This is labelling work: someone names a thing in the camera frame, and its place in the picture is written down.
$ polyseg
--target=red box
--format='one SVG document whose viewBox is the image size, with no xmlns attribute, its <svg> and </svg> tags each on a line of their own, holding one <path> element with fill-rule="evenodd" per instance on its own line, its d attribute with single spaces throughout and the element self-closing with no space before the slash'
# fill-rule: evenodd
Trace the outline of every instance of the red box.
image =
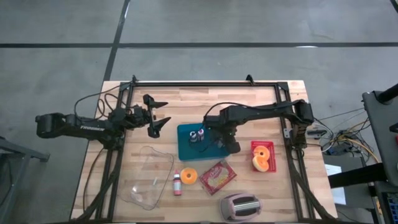
<svg viewBox="0 0 398 224">
<path fill-rule="evenodd" d="M 269 164 L 269 169 L 267 172 L 276 172 L 276 161 L 275 161 L 275 150 L 274 150 L 274 143 L 272 141 L 251 141 L 251 159 L 253 159 L 254 154 L 253 150 L 257 146 L 265 146 L 269 150 L 269 159 L 268 159 L 268 164 Z M 253 170 L 258 171 L 253 163 L 251 163 L 253 166 Z"/>
<path fill-rule="evenodd" d="M 202 174 L 199 180 L 207 192 L 213 195 L 234 177 L 236 177 L 235 171 L 225 160 L 222 160 Z"/>
</svg>

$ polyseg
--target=white label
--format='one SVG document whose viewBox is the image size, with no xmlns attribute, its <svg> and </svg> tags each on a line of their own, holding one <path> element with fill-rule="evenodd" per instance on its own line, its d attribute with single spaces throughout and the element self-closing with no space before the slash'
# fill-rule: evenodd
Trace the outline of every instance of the white label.
<svg viewBox="0 0 398 224">
<path fill-rule="evenodd" d="M 181 190 L 181 182 L 179 181 L 174 182 L 174 190 Z"/>
</svg>

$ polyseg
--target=butcher block table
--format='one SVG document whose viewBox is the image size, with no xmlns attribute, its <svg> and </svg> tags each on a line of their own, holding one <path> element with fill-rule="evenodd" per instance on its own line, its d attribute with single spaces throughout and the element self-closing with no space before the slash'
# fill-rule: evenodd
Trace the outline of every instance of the butcher block table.
<svg viewBox="0 0 398 224">
<path fill-rule="evenodd" d="M 304 82 L 286 81 L 289 84 L 292 101 L 304 99 L 308 101 Z M 104 82 L 102 91 L 120 85 L 120 82 Z M 110 93 L 118 95 L 118 89 Z M 174 170 L 193 167 L 201 175 L 219 160 L 182 162 L 178 159 L 177 126 L 180 124 L 201 123 L 203 115 L 214 104 L 232 101 L 250 106 L 266 105 L 276 102 L 275 90 L 271 87 L 134 87 L 132 105 L 142 103 L 142 96 L 150 94 L 156 101 L 167 101 L 168 105 L 154 109 L 157 119 L 170 116 L 172 119 L 162 128 L 160 138 L 147 136 L 147 128 L 137 128 L 127 131 L 126 143 L 121 173 L 118 184 L 118 196 L 114 208 L 114 222 L 222 222 L 219 201 L 221 198 L 234 193 L 254 194 L 263 203 L 262 212 L 252 222 L 292 222 L 297 221 L 290 175 L 287 167 L 286 153 L 282 138 L 279 118 L 250 121 L 238 126 L 236 140 L 241 145 L 241 152 L 226 158 L 237 176 L 219 192 L 210 196 L 201 186 L 199 180 L 193 185 L 182 185 L 182 196 L 173 195 Z M 110 105 L 116 106 L 116 99 L 107 97 Z M 219 110 L 229 105 L 220 105 L 209 114 L 216 115 Z M 272 141 L 275 147 L 277 172 L 254 172 L 251 165 L 250 143 L 252 140 Z M 174 156 L 174 168 L 165 185 L 163 194 L 157 207 L 147 211 L 131 202 L 125 202 L 122 189 L 134 182 L 137 170 L 142 167 L 139 160 L 140 151 L 144 146 L 150 146 L 159 152 Z M 81 171 L 80 183 L 76 193 L 71 218 L 83 213 L 83 189 L 86 184 L 90 167 L 102 149 L 99 142 L 92 141 L 88 145 L 85 162 Z M 318 146 L 311 146 L 305 150 L 305 166 L 311 191 L 326 210 L 337 217 L 335 204 L 331 194 L 328 177 L 322 153 Z M 98 193 L 103 175 L 106 150 L 100 155 L 91 179 L 88 183 L 86 202 L 87 207 Z M 166 165 L 158 164 L 154 169 L 166 169 Z M 148 180 L 154 177 L 148 173 Z M 110 190 L 105 198 L 104 211 L 108 210 Z M 304 210 L 304 217 L 308 217 L 303 193 L 300 199 Z"/>
</svg>

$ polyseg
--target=pink bottle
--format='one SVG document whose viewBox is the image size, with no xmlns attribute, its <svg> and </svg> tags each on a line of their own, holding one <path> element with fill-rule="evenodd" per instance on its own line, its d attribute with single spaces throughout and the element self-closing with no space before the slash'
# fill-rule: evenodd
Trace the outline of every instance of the pink bottle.
<svg viewBox="0 0 398 224">
<path fill-rule="evenodd" d="M 174 184 L 174 195 L 181 196 L 182 194 L 181 178 L 180 178 L 180 172 L 178 170 L 175 170 L 174 172 L 173 184 Z"/>
</svg>

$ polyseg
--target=clear plastic container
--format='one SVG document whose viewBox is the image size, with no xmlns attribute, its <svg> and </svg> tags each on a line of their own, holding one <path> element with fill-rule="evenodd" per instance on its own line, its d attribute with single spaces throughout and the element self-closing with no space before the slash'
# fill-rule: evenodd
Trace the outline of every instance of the clear plastic container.
<svg viewBox="0 0 398 224">
<path fill-rule="evenodd" d="M 142 166 L 133 172 L 133 181 L 126 182 L 119 195 L 125 202 L 135 203 L 145 210 L 154 209 L 162 196 L 163 189 L 171 175 L 174 156 L 144 146 L 140 150 Z"/>
</svg>

